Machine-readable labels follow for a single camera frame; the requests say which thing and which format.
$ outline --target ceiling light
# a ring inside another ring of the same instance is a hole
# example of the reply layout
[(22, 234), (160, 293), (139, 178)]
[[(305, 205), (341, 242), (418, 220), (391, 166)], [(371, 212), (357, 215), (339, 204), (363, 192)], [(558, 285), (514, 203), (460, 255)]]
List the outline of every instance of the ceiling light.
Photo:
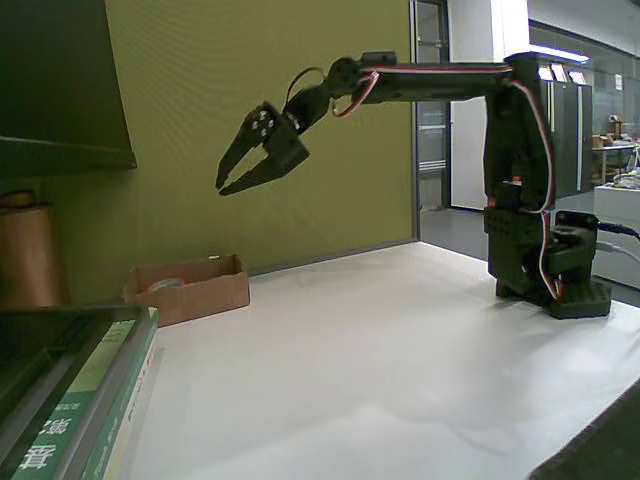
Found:
[(545, 55), (552, 55), (554, 57), (566, 58), (574, 62), (585, 63), (591, 60), (584, 55), (578, 55), (577, 53), (565, 52), (564, 50), (558, 50), (555, 48), (543, 47), (542, 45), (529, 45), (529, 50), (536, 53), (544, 53)]

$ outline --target floor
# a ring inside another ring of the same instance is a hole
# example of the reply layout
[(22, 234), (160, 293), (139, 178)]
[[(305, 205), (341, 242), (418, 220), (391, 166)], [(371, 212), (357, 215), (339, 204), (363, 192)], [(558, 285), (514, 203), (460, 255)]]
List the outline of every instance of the floor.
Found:
[[(593, 192), (556, 201), (557, 210), (593, 212)], [(422, 240), (470, 257), (487, 260), (488, 239), (482, 212), (462, 209), (428, 210), (420, 214)], [(640, 291), (600, 279), (611, 286), (614, 300), (640, 307)]]

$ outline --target white wall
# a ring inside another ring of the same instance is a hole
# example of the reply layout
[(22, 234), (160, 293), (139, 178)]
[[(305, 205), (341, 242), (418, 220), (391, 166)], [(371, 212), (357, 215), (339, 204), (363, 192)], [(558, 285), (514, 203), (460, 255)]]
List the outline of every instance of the white wall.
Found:
[[(449, 0), (452, 62), (500, 62), (527, 51), (526, 0)], [(451, 204), (482, 209), (485, 101), (452, 103)]]
[(529, 0), (529, 18), (639, 53), (640, 9), (626, 0)]

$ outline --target black cable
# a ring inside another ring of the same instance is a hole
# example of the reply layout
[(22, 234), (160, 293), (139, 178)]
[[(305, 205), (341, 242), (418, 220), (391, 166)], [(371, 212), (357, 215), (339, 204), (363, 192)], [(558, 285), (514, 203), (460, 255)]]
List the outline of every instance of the black cable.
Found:
[(640, 233), (638, 233), (635, 229), (631, 227), (627, 227), (619, 223), (600, 222), (598, 224), (598, 228), (603, 232), (621, 233), (623, 235), (629, 235), (631, 237), (635, 237), (638, 240), (640, 240)]
[(285, 105), (287, 103), (289, 103), (289, 97), (291, 96), (291, 90), (293, 90), (293, 87), (296, 85), (296, 83), (298, 83), (298, 80), (300, 80), (302, 77), (304, 77), (309, 72), (320, 72), (322, 74), (322, 78), (323, 79), (325, 78), (324, 71), (320, 67), (305, 68), (298, 75), (296, 75), (296, 77), (291, 81), (291, 84), (289, 85), (289, 89), (287, 90), (287, 98), (284, 101)]

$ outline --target gray cabinet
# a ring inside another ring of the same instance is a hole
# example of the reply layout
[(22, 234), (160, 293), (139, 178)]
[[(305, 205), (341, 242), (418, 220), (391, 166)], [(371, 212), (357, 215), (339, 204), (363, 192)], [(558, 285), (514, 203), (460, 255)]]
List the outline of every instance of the gray cabinet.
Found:
[(542, 100), (556, 158), (556, 197), (591, 189), (591, 87), (543, 81)]

